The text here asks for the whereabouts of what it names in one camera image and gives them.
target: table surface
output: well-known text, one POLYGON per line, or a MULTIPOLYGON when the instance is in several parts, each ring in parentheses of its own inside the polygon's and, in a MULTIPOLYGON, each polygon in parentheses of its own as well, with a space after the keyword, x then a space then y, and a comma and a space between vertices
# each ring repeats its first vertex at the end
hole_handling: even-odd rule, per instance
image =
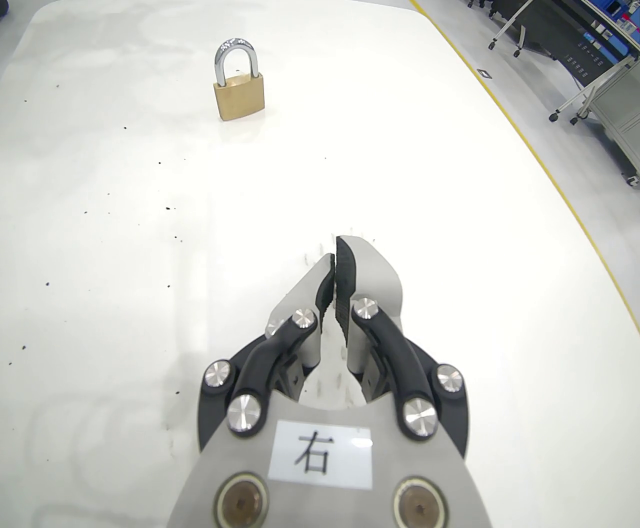
MULTIPOLYGON (((229 55, 228 74, 246 68, 229 55)), ((339 234, 386 256, 405 334, 464 373, 494 526, 637 525, 640 336, 418 13, 62 0, 35 15, 0 105, 0 525, 162 525, 197 458, 203 370, 262 333, 339 234), (212 60, 232 36, 258 52, 266 109, 223 123, 212 60)), ((331 389, 344 364, 335 325, 325 337, 305 402, 357 404, 331 389)))

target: brass padlock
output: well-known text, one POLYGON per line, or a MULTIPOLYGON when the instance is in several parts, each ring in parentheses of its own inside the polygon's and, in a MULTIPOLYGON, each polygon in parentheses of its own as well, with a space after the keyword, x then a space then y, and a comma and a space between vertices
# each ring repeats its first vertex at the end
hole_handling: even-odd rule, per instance
POLYGON ((244 38, 231 38, 224 42, 214 59, 218 112, 223 121, 238 119, 264 109, 264 79, 258 71, 258 56, 244 38), (249 55, 251 73, 225 79, 225 57, 234 49, 243 49, 249 55))

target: yellow edge stripe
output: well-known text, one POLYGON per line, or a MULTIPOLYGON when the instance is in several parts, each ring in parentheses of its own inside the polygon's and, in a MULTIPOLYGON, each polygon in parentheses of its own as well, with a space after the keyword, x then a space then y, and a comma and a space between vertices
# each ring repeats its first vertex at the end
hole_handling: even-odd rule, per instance
POLYGON ((451 39, 444 33, 444 31, 442 31, 440 29, 440 26, 438 26, 438 24, 436 24, 434 22, 434 20, 424 11, 424 9, 422 9, 422 6, 416 2, 416 0, 409 0, 409 2, 411 2, 411 4, 413 5, 413 7, 415 7, 416 11, 418 11, 422 16, 426 17, 428 21, 430 21, 430 23, 433 24, 433 26, 438 30, 438 32, 443 36, 444 40, 447 41, 447 43, 453 48, 453 51, 456 52, 456 54, 458 55, 458 57, 460 57, 460 59, 462 60, 462 62, 464 62, 464 64, 466 64, 467 68, 469 68, 469 70, 471 71, 471 73, 473 73, 473 75, 476 77, 476 79, 478 80, 478 82, 480 82, 480 84, 483 86, 483 88, 486 90, 486 92, 489 94, 489 96, 493 99, 493 102, 496 103, 497 107, 502 111, 502 113, 504 114, 504 116, 507 118, 507 120, 509 121, 509 123, 511 123, 511 126, 514 128, 514 130, 518 133, 518 135, 520 136, 520 139, 522 141, 524 141, 524 144, 527 145, 527 148, 531 151, 531 154, 533 154, 533 157, 536 158, 536 161, 540 164, 540 166, 542 167, 542 170, 547 174, 547 177, 551 180, 551 183, 553 183, 554 187, 556 188, 556 191, 558 191, 558 193, 560 194, 560 196, 562 197, 562 199, 564 200, 564 202, 566 203, 566 206, 569 208, 569 210, 572 212, 573 216, 575 217, 575 219, 577 220, 578 224, 580 225, 580 227, 582 228, 582 231, 584 231, 584 234, 586 235, 586 237, 589 239, 589 242, 591 243, 591 245, 593 246, 593 249, 595 250, 596 254, 598 255, 598 257, 600 258, 600 261, 602 262, 602 265, 604 266, 604 268, 607 270, 607 273, 609 274, 609 277, 611 278, 611 281, 613 282, 614 286, 616 287, 616 290, 618 290, 618 294, 620 294, 620 297, 622 299, 622 302, 624 302, 625 306, 627 307, 627 310, 629 312, 629 315, 631 316, 631 320, 633 320, 635 326, 636 326, 636 330, 640 333, 640 325, 638 325, 638 322, 634 316, 633 311, 631 310, 631 306, 629 306, 629 303, 627 301, 627 298, 625 297, 625 295, 622 293, 622 290, 620 288, 620 284, 618 284, 618 281, 616 280, 616 278, 613 276, 613 273, 611 273, 611 269, 609 268, 609 265, 607 264, 607 262, 605 261, 604 257, 602 256, 602 253, 600 252, 600 250, 598 249, 598 246, 596 245, 596 243, 593 241, 593 238, 591 237, 591 235, 589 234, 589 232, 587 231, 587 228, 584 226, 584 223, 582 222, 582 220, 580 219, 580 217, 578 216, 578 213, 575 212, 575 209, 573 208, 573 206, 571 205, 571 202, 569 202, 569 200, 567 199, 566 195, 563 193, 563 190, 560 188, 560 186, 558 185, 558 183, 556 182, 556 179, 551 176, 551 173, 549 172, 549 169, 545 166, 545 164, 543 163, 543 161, 540 159, 540 156, 538 155, 538 153, 533 149, 533 147, 531 146, 531 144, 529 143, 529 140, 524 136, 524 134, 522 133, 522 131, 518 128, 517 124, 513 121, 513 119, 511 118, 511 116, 509 115, 509 113, 504 109, 504 106, 502 106, 502 104, 500 103, 500 101, 498 101, 498 99, 496 98, 496 96, 493 94, 493 92, 489 89, 489 87, 486 85, 486 83, 484 82, 483 78, 480 76, 480 74, 478 74, 476 72, 476 69, 469 63, 469 61, 466 59, 466 57, 464 57, 464 55, 462 55, 462 53, 460 53, 460 50, 458 50, 458 48, 453 44, 453 42, 451 42, 451 39))

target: caster wheel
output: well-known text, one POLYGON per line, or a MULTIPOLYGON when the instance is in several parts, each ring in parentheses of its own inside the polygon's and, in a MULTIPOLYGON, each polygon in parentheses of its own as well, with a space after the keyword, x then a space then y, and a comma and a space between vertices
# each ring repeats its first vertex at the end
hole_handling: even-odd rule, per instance
POLYGON ((638 179, 637 174, 634 174, 633 176, 628 176, 627 178, 625 178, 627 185, 629 187, 638 187, 638 184, 640 183, 640 179, 638 179))

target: metal screw head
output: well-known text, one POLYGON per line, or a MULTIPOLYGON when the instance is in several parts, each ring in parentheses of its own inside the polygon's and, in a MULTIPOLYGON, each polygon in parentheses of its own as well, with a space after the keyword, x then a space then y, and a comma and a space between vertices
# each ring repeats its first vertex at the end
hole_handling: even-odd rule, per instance
POLYGON ((216 496, 214 515, 221 528, 258 528, 269 507, 266 484, 252 473, 227 479, 216 496))
POLYGON ((378 313, 378 303, 373 299, 363 297, 362 299, 355 301, 353 309, 358 317, 362 319, 370 319, 378 313))
POLYGON ((444 500, 426 480, 405 480, 396 490, 394 514, 401 528, 442 528, 445 524, 444 500))
POLYGON ((227 424, 236 433, 245 433, 260 419, 260 402, 251 394, 241 394, 233 398, 227 409, 227 424))
POLYGON ((277 319, 272 319, 267 323, 267 328, 265 328, 264 330, 264 335, 266 335, 267 337, 271 337, 274 333, 276 333, 279 329, 279 327, 282 326, 282 323, 284 323, 284 319, 281 320, 277 320, 277 319))
POLYGON ((212 388, 222 387, 228 380, 231 364, 228 361, 214 361, 204 372, 204 382, 212 388))
POLYGON ((423 398, 411 398, 402 407, 404 423, 416 435, 427 438, 438 428, 438 413, 433 403, 423 398))
POLYGON ((447 364, 438 366, 436 370, 438 381, 444 390, 447 392, 459 392, 462 389, 463 381, 460 371, 447 364))
POLYGON ((293 314, 293 322, 298 328, 309 328, 315 320, 316 316, 309 308, 300 308, 293 314))
POLYGON ((229 526, 251 526, 262 511, 262 496, 253 482, 236 482, 221 499, 222 517, 229 526))

